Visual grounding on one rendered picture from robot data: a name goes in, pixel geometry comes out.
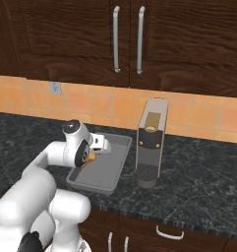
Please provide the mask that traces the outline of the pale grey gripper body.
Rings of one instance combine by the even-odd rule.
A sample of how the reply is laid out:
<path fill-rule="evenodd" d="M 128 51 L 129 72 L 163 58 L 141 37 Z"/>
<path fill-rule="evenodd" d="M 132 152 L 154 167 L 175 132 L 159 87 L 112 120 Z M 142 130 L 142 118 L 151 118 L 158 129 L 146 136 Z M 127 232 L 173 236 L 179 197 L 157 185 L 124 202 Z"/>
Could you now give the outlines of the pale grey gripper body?
<path fill-rule="evenodd" d="M 111 145 L 104 135 L 98 136 L 98 147 L 101 154 L 109 154 L 111 152 Z"/>

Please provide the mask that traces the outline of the grey rectangular tray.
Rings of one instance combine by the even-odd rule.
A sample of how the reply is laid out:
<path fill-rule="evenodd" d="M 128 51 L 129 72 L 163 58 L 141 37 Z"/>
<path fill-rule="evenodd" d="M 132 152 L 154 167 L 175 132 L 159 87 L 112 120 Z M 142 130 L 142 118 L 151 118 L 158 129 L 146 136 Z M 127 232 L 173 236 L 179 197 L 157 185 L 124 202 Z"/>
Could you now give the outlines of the grey rectangular tray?
<path fill-rule="evenodd" d="M 101 133 L 111 145 L 109 154 L 97 155 L 95 160 L 83 168 L 72 168 L 66 177 L 72 189 L 111 195 L 124 167 L 132 138 L 128 136 Z"/>

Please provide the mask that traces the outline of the grey coffee machine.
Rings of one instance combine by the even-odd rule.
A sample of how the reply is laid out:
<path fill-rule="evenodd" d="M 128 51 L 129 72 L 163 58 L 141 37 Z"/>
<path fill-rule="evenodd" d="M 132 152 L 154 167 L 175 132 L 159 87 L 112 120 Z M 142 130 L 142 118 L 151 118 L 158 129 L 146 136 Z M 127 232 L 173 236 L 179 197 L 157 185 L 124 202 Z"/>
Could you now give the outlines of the grey coffee machine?
<path fill-rule="evenodd" d="M 137 131 L 136 176 L 142 188 L 155 186 L 160 173 L 168 101 L 152 98 L 146 102 Z"/>

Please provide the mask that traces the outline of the dark wood base cupboard door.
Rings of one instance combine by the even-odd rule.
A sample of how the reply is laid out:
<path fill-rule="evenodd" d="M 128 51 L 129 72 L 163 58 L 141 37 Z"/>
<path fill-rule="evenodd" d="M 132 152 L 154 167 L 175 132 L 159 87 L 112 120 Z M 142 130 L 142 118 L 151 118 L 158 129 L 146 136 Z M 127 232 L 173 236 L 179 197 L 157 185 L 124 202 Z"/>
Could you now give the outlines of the dark wood base cupboard door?
<path fill-rule="evenodd" d="M 120 217 L 120 252 L 124 252 L 124 240 L 129 236 L 128 252 L 157 252 L 155 224 L 130 217 Z"/>
<path fill-rule="evenodd" d="M 86 221 L 79 224 L 83 239 L 92 252 L 108 252 L 108 237 L 111 237 L 111 252 L 120 252 L 119 215 L 92 209 Z"/>

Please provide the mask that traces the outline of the dark wood drawer front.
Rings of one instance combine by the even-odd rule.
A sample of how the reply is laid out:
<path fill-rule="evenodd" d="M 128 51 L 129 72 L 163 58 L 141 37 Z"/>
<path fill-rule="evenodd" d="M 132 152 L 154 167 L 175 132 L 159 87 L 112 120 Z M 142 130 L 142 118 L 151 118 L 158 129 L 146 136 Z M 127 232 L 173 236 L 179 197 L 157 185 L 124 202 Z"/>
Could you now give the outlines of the dark wood drawer front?
<path fill-rule="evenodd" d="M 160 249 L 163 252 L 222 252 L 227 242 L 225 238 L 220 238 L 211 234 L 204 234 L 188 228 L 174 227 L 167 224 L 158 223 L 159 230 L 172 235 L 180 235 L 185 232 L 182 240 L 171 240 L 156 235 L 160 241 Z"/>

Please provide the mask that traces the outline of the grey wall socket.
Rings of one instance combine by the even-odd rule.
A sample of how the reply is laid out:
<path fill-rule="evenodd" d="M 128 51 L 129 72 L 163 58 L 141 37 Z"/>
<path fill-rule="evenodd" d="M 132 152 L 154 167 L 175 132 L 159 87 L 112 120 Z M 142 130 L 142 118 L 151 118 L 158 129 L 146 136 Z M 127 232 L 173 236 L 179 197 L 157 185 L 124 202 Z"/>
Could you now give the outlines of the grey wall socket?
<path fill-rule="evenodd" d="M 50 91 L 53 95 L 61 95 L 62 94 L 60 82 L 50 82 L 49 88 L 50 88 Z"/>

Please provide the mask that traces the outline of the dark wood wall cupboard door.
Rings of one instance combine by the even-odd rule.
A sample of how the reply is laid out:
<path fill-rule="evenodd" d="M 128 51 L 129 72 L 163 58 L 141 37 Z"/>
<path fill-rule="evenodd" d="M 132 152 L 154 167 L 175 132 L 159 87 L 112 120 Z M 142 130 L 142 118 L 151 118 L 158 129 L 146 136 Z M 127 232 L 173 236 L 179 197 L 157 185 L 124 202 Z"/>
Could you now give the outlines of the dark wood wall cupboard door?
<path fill-rule="evenodd" d="M 120 73 L 113 63 L 119 6 Z M 0 0 L 0 75 L 127 88 L 130 0 Z"/>
<path fill-rule="evenodd" d="M 130 52 L 133 89 L 237 97 L 237 0 L 131 0 Z"/>

